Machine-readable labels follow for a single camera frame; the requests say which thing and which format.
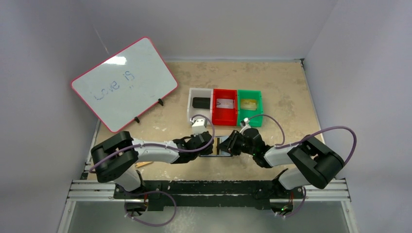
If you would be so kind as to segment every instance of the green bin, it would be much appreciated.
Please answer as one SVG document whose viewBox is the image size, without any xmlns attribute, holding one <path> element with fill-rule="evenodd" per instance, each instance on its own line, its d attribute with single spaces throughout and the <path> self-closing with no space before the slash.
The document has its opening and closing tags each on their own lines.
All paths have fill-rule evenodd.
<svg viewBox="0 0 412 233">
<path fill-rule="evenodd" d="M 242 99 L 252 99 L 257 101 L 256 110 L 246 110 L 240 108 L 240 100 Z M 260 91 L 250 91 L 250 90 L 238 90 L 238 126 L 240 122 L 246 117 L 252 117 L 257 114 L 263 114 L 263 104 L 262 104 L 262 94 Z M 262 126 L 262 116 L 258 116 L 250 120 L 249 125 L 252 127 Z"/>
</svg>

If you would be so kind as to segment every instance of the plastic container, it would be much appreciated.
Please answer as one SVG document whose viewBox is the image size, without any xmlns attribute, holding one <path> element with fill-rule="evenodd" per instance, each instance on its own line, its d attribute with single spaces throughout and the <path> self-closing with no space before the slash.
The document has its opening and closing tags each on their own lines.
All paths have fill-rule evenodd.
<svg viewBox="0 0 412 233">
<path fill-rule="evenodd" d="M 242 99 L 252 99 L 257 101 L 256 110 L 245 110 L 240 108 L 240 101 Z M 262 93 L 260 91 L 249 91 L 249 90 L 238 90 L 238 122 L 237 125 L 240 126 L 240 122 L 246 117 L 252 117 L 257 114 L 263 114 L 263 104 L 262 104 Z M 249 125 L 252 127 L 262 126 L 263 117 L 258 116 L 250 120 Z"/>
<path fill-rule="evenodd" d="M 193 98 L 194 97 L 203 97 L 203 98 L 210 98 L 210 108 L 209 109 L 201 109 L 201 108 L 193 108 Z M 212 101 L 213 100 L 213 89 L 207 88 L 190 88 L 189 89 L 189 100 L 188 100 L 188 122 L 190 122 L 190 118 L 196 114 L 202 114 L 208 117 L 210 120 L 213 119 L 212 116 Z"/>
<path fill-rule="evenodd" d="M 217 99 L 233 100 L 232 109 L 217 108 Z M 236 126 L 238 122 L 238 92 L 237 90 L 214 89 L 212 103 L 212 122 L 214 125 Z"/>
</svg>

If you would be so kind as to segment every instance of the table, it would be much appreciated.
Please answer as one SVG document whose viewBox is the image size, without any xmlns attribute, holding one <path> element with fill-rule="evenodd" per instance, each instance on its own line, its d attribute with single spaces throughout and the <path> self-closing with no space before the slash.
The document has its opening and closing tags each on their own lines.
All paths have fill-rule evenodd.
<svg viewBox="0 0 412 233">
<path fill-rule="evenodd" d="M 189 88 L 223 88 L 260 90 L 263 109 L 282 125 L 286 143 L 295 142 L 319 130 L 300 62 L 168 62 L 179 87 L 157 105 L 139 117 L 140 123 L 124 130 L 132 137 L 148 141 L 166 141 L 191 134 L 186 108 Z M 235 127 L 216 127 L 216 135 L 230 135 Z M 263 119 L 259 128 L 263 140 L 274 145 L 282 134 L 274 122 Z M 96 143 L 114 135 L 100 126 Z M 228 158 L 197 158 L 188 164 L 170 165 L 154 162 L 140 168 L 144 180 L 271 180 L 286 167 L 261 168 L 251 155 Z M 89 180 L 96 179 L 89 174 Z"/>
<path fill-rule="evenodd" d="M 140 124 L 132 123 L 125 128 L 133 137 L 164 141 L 191 134 L 186 119 L 190 87 L 260 90 L 264 111 L 283 126 L 286 142 L 319 130 L 298 62 L 169 62 L 167 65 L 180 86 L 164 99 L 165 106 L 155 106 L 139 118 Z M 216 134 L 228 135 L 232 130 L 232 127 L 217 127 Z M 267 144 L 282 140 L 280 130 L 267 118 L 259 131 Z M 95 143 L 112 135 L 101 125 Z M 144 180 L 271 180 L 285 167 L 260 168 L 249 155 L 241 154 L 231 158 L 197 158 L 182 165 L 154 162 L 139 170 Z M 325 190 L 306 186 L 305 206 L 287 220 L 274 217 L 269 210 L 254 208 L 179 206 L 170 224 L 152 228 L 123 217 L 125 200 L 113 199 L 114 183 L 98 183 L 94 174 L 87 179 L 72 182 L 59 232 L 358 232 L 345 180 L 333 180 Z M 148 212 L 141 219 L 160 223 L 171 214 L 172 207 L 165 207 L 163 212 Z"/>
</svg>

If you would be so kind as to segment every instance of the black object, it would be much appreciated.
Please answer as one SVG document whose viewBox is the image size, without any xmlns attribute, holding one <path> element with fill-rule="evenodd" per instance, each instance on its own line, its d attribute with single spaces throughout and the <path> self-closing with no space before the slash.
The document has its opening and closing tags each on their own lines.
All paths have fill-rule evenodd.
<svg viewBox="0 0 412 233">
<path fill-rule="evenodd" d="M 133 192 L 124 192 L 116 185 L 113 198 L 135 199 L 140 194 L 156 189 L 167 192 L 178 206 L 196 207 L 254 207 L 258 210 L 276 208 L 270 199 L 286 199 L 291 196 L 302 198 L 298 188 L 277 194 L 273 181 L 145 181 L 145 188 Z M 164 206 L 173 206 L 173 202 L 165 195 L 149 194 L 148 211 L 162 211 Z"/>
<path fill-rule="evenodd" d="M 217 143 L 216 143 L 216 145 L 219 145 L 220 143 L 221 143 L 221 137 L 215 137 L 215 140 L 217 141 Z M 199 157 L 213 157 L 213 158 L 217 158 L 217 157 L 232 157 L 233 155 L 232 154 L 230 154 L 230 153 L 227 153 L 227 152 L 225 152 L 225 151 L 221 151 L 220 149 L 219 149 L 219 147 L 217 146 L 216 147 L 216 154 L 214 154 L 214 155 L 210 155 L 210 154 L 207 154 L 207 155 L 205 155 L 205 154 L 201 154 Z"/>
<path fill-rule="evenodd" d="M 136 216 L 135 213 L 141 216 L 142 212 L 145 212 L 146 209 L 147 208 L 144 203 L 135 203 L 135 202 L 126 203 L 126 211 L 130 212 L 131 216 Z"/>
<path fill-rule="evenodd" d="M 104 159 L 117 149 L 132 145 L 133 138 L 127 131 L 122 131 L 104 142 L 96 145 L 90 151 L 94 164 Z M 109 182 L 120 177 L 131 165 L 137 161 L 138 152 L 133 148 L 102 163 L 96 168 L 97 181 Z"/>
<path fill-rule="evenodd" d="M 212 135 L 210 135 L 209 132 L 203 132 L 196 136 L 191 135 L 187 142 L 184 139 L 175 139 L 173 142 L 176 143 L 176 146 L 179 149 L 194 150 L 206 145 L 211 138 Z M 208 147 L 197 152 L 179 152 L 179 158 L 174 161 L 173 164 L 185 164 L 196 159 L 199 155 L 207 155 L 211 153 L 213 153 L 213 141 Z"/>
<path fill-rule="evenodd" d="M 284 195 L 287 195 L 287 194 L 290 192 L 290 191 L 287 190 L 285 187 L 283 187 L 283 185 L 279 182 L 280 176 L 281 176 L 283 173 L 285 173 L 285 171 L 287 171 L 287 170 L 288 170 L 288 168 L 285 169 L 285 170 L 283 170 L 283 171 L 281 171 L 281 172 L 272 180 L 272 184 L 273 184 L 272 189 L 273 189 L 273 191 L 275 192 L 275 194 L 276 194 L 277 196 L 284 196 Z"/>
<path fill-rule="evenodd" d="M 293 203 L 285 203 L 282 202 L 275 202 L 271 204 L 271 210 L 276 213 L 278 212 L 280 215 L 286 215 L 289 212 L 292 212 L 293 210 Z"/>
<path fill-rule="evenodd" d="M 320 189 L 325 188 L 345 165 L 337 153 L 316 137 L 292 148 L 288 156 L 309 183 Z"/>
<path fill-rule="evenodd" d="M 245 130 L 243 135 L 234 130 L 225 141 L 218 145 L 218 149 L 231 155 L 240 155 L 241 152 L 253 155 L 253 160 L 264 168 L 271 168 L 264 159 L 265 153 L 270 148 L 271 146 L 265 144 L 259 131 L 254 128 Z"/>
<path fill-rule="evenodd" d="M 205 97 L 193 97 L 193 108 L 210 109 L 210 98 Z"/>
</svg>

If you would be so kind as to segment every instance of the cable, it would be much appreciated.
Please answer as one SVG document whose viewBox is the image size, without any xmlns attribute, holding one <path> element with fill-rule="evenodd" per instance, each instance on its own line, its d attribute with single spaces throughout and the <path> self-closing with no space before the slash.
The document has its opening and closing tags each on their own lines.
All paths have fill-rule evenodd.
<svg viewBox="0 0 412 233">
<path fill-rule="evenodd" d="M 289 198 L 288 204 L 293 204 L 293 192 L 291 192 L 291 197 Z"/>
<path fill-rule="evenodd" d="M 352 129 L 350 129 L 349 127 L 346 127 L 346 126 L 332 126 L 332 127 L 326 128 L 326 129 L 322 129 L 322 130 L 319 130 L 318 132 L 314 132 L 311 135 L 308 135 L 308 136 L 304 137 L 300 141 L 297 141 L 297 142 L 294 142 L 294 143 L 291 143 L 291 144 L 287 144 L 287 145 L 284 145 L 284 146 L 276 147 L 276 149 L 283 149 L 283 148 L 290 147 L 290 146 L 296 146 L 296 145 L 301 144 L 302 142 L 308 140 L 311 137 L 315 137 L 318 134 L 321 134 L 321 133 L 324 133 L 324 132 L 327 132 L 327 131 L 331 131 L 331 130 L 336 130 L 336 129 L 348 130 L 353 136 L 352 149 L 350 150 L 350 153 L 349 153 L 348 157 L 345 160 L 345 165 L 346 165 L 349 162 L 350 158 L 352 158 L 353 152 L 355 152 L 356 144 L 358 142 L 355 132 Z"/>
<path fill-rule="evenodd" d="M 190 139 L 190 138 L 192 138 L 192 137 L 186 136 L 186 137 L 182 137 L 181 139 L 186 140 L 186 139 Z"/>
<path fill-rule="evenodd" d="M 276 123 L 276 125 L 280 128 L 280 131 L 282 132 L 283 141 L 282 141 L 281 144 L 275 144 L 275 146 L 282 146 L 283 144 L 285 144 L 285 140 L 286 140 L 285 132 L 283 131 L 282 126 L 280 126 L 279 122 L 277 122 L 277 120 L 275 118 L 271 117 L 268 114 L 257 114 L 257 115 L 254 115 L 252 117 L 249 117 L 249 120 L 251 120 L 255 117 L 259 117 L 259 116 L 264 116 L 264 117 L 268 117 L 268 118 L 272 119 Z"/>
<path fill-rule="evenodd" d="M 192 116 L 191 119 L 193 119 L 194 117 L 203 117 L 212 126 L 212 137 L 210 138 L 209 142 L 206 145 L 204 145 L 204 146 L 202 146 L 198 149 L 194 149 L 194 150 L 179 149 L 179 148 L 175 148 L 175 147 L 171 147 L 171 146 L 166 146 L 166 149 L 171 149 L 171 150 L 175 150 L 175 151 L 178 151 L 178 152 L 198 152 L 198 151 L 201 151 L 201 150 L 207 148 L 213 142 L 213 139 L 215 137 L 215 126 L 213 125 L 212 121 L 209 118 L 207 118 L 206 116 L 202 115 L 202 114 L 196 114 L 196 115 Z M 89 173 L 96 173 L 96 171 L 93 171 L 93 170 L 95 168 L 97 168 L 98 166 L 100 166 L 102 163 L 106 162 L 107 160 L 111 159 L 112 157 L 114 157 L 114 156 L 116 156 L 116 155 L 118 155 L 118 154 L 120 154 L 120 153 L 122 153 L 126 150 L 130 150 L 130 149 L 133 149 L 133 148 L 136 148 L 136 147 L 162 147 L 162 148 L 165 148 L 165 145 L 158 144 L 158 143 L 145 143 L 145 144 L 131 145 L 131 146 L 122 148 L 120 150 L 117 150 L 117 151 L 111 153 L 110 155 L 106 156 L 105 158 L 103 158 L 102 160 L 97 162 L 95 165 L 93 165 L 89 169 Z"/>
<path fill-rule="evenodd" d="M 150 192 L 135 194 L 135 193 L 131 193 L 131 192 L 126 191 L 123 187 L 121 187 L 121 188 L 122 188 L 123 192 L 125 192 L 125 193 L 127 193 L 127 194 L 129 194 L 129 195 L 131 195 L 131 196 L 135 196 L 135 197 L 143 196 L 143 195 L 146 196 L 146 195 L 148 195 L 148 194 L 153 194 L 153 193 L 164 194 L 164 195 L 166 195 L 168 198 L 170 198 L 170 200 L 172 200 L 172 202 L 173 202 L 174 211 L 173 211 L 172 217 L 171 217 L 169 220 L 167 220 L 166 222 L 160 223 L 160 224 L 145 222 L 145 221 L 142 221 L 142 220 L 140 220 L 140 219 L 138 219 L 138 218 L 135 218 L 134 216 L 131 216 L 131 215 L 127 212 L 127 202 L 126 202 L 126 203 L 124 204 L 124 211 L 125 211 L 125 213 L 126 213 L 125 216 L 129 217 L 130 219 L 132 219 L 132 220 L 134 220 L 134 221 L 136 221 L 136 222 L 140 222 L 140 223 L 142 223 L 142 224 L 144 224 L 144 225 L 146 225 L 146 226 L 150 226 L 150 227 L 162 227 L 162 226 L 165 226 L 165 225 L 167 225 L 168 223 L 170 223 L 170 222 L 174 219 L 174 217 L 176 216 L 177 204 L 176 204 L 176 201 L 173 199 L 173 197 L 172 197 L 170 194 L 168 194 L 168 193 L 166 193 L 166 192 L 163 192 L 163 191 L 150 191 Z"/>
<path fill-rule="evenodd" d="M 298 205 L 296 210 L 293 210 L 289 215 L 284 215 L 283 217 L 291 217 L 291 216 L 295 215 L 302 208 L 303 203 L 305 203 L 305 199 L 306 199 L 306 188 L 304 186 L 302 186 L 302 188 L 303 188 L 302 202 Z"/>
</svg>

